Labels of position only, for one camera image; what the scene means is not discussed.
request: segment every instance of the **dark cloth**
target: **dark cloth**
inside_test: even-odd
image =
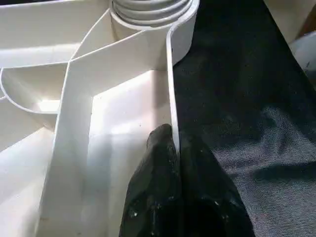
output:
[[[257,237],[316,236],[316,97],[262,0],[201,0],[174,67],[191,134],[234,181]]]

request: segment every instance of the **white plastic structure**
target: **white plastic structure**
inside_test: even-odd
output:
[[[0,6],[0,236],[119,235],[149,133],[171,123],[179,148],[172,66],[198,4]]]

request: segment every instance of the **white compartment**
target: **white compartment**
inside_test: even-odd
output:
[[[1,87],[12,102],[26,111],[57,113],[67,63],[6,68]]]
[[[108,0],[0,6],[0,68],[67,62]]]
[[[37,236],[118,236],[148,135],[171,123],[165,34],[139,32],[70,62]]]
[[[0,6],[0,236],[118,236],[149,133],[171,123],[179,147],[172,66],[198,0],[182,2],[159,28],[123,22],[108,0]]]

